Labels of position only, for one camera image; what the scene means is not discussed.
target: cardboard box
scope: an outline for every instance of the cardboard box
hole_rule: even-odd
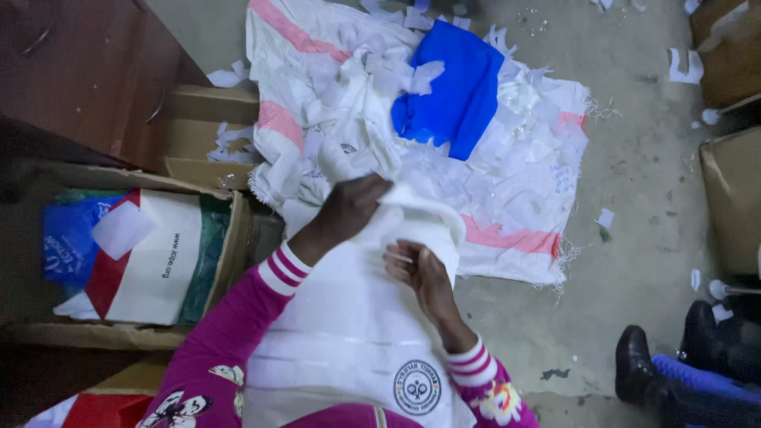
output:
[[[700,146],[713,238],[726,273],[758,275],[761,245],[761,128]]]
[[[255,164],[210,162],[206,154],[217,149],[217,129],[222,122],[228,130],[252,126],[259,117],[259,95],[237,89],[202,88],[178,85],[169,99],[170,119],[165,139],[170,177],[202,186],[248,190],[248,174]],[[240,149],[246,139],[230,143]]]
[[[761,0],[703,2],[690,19],[705,67],[705,106],[721,109],[761,95]]]
[[[237,191],[197,186],[169,177],[115,168],[24,161],[4,171],[0,203],[0,326],[2,339],[63,347],[110,350],[170,350],[180,345],[187,326],[146,327],[134,324],[72,321],[53,314],[60,303],[56,284],[41,279],[41,212],[66,187],[207,193],[231,203],[230,226],[204,313],[249,267],[253,217],[249,201]]]

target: concrete floor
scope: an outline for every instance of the concrete floor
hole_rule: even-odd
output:
[[[247,0],[148,3],[204,72],[245,58]],[[451,16],[447,4],[433,3]],[[520,48],[516,60],[580,81],[603,106],[613,97],[623,115],[584,126],[590,144],[578,211],[565,229],[583,250],[570,265],[565,294],[478,276],[458,279],[455,289],[463,316],[545,427],[654,425],[615,398],[618,337],[639,324],[652,352],[673,355],[689,305],[704,296],[705,286],[697,294],[690,288],[691,270],[702,271],[703,284],[714,277],[697,160],[708,133],[690,127],[702,110],[700,88],[668,81],[667,48],[692,46],[688,18],[681,2],[649,0],[644,13],[628,0],[614,4],[600,13],[585,0],[466,3],[472,32],[507,27],[508,44]],[[542,21],[546,30],[539,31]],[[607,244],[593,222],[602,208],[616,213]],[[543,373],[553,369],[570,371],[547,379]]]

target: person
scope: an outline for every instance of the person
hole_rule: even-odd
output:
[[[758,366],[736,349],[718,343],[715,336],[711,306],[693,303],[681,346],[688,366],[662,355],[651,358],[645,331],[629,325],[616,346],[616,395],[621,401],[649,410],[663,426],[761,426],[761,394],[702,371],[719,369],[748,375]],[[656,366],[656,360],[664,370]]]
[[[357,235],[392,183],[377,174],[338,183],[319,214],[239,283],[188,334],[174,354],[141,428],[241,426],[246,363],[270,324],[325,254]],[[441,335],[447,365],[477,426],[539,426],[511,384],[505,367],[465,324],[440,260],[409,241],[389,245],[386,271],[412,287],[419,306]],[[288,423],[317,426],[420,427],[370,404],[339,404]]]

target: brown wooden furniture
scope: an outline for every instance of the brown wooden furniture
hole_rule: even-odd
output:
[[[155,136],[183,55],[141,0],[0,0],[0,114],[54,134],[53,152],[164,172]]]

